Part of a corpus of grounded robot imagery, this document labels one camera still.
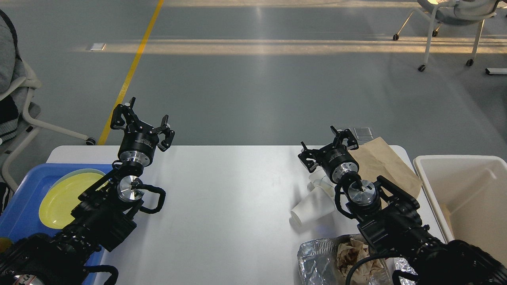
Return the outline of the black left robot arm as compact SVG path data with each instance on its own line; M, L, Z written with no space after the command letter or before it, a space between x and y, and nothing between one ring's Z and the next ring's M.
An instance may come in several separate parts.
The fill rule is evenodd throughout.
M112 251L136 229L134 215L155 214L163 208L166 192L140 177L152 164L156 148L166 151L175 136L163 116L159 127L138 119L135 98L118 104L110 127L124 132L112 169L78 196L74 218L54 236L36 233L22 238L1 254L2 285L81 285L89 274L109 273L114 285L119 272L111 265L87 266L91 255Z

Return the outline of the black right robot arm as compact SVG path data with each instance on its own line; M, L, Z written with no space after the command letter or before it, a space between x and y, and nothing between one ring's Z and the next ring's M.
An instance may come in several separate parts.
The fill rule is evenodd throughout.
M350 154L359 144L350 129L337 130L322 148L308 148L302 142L299 160L313 173L319 166L334 184L331 209L358 221L360 234L375 255L358 261L348 272L349 285L354 272L365 263L380 258L402 257L416 271L395 270L393 283L400 278L417 285L505 285L506 267L479 247L462 240L443 243L429 233L417 213L416 198L378 176L371 182L359 174L359 163Z

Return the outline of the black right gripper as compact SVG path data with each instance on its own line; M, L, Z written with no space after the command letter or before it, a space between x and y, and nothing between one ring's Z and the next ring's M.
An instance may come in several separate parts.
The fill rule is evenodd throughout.
M342 130L330 126L335 137L331 144L323 148L308 148L301 141L301 153L297 156L309 173L322 167L333 183L338 183L347 173L358 173L359 165L348 151L357 150L359 144L352 131L348 128Z

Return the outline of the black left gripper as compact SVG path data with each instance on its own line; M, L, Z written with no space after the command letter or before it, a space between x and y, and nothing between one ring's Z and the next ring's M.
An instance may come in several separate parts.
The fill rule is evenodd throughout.
M141 133L145 130L145 123L133 111L135 100L132 97L128 103L118 104L113 109L110 128L125 133L118 152L119 160L134 161L147 167L153 162L156 146L162 152L171 147L175 131L168 123L170 116L165 115L160 126L152 129L152 135Z

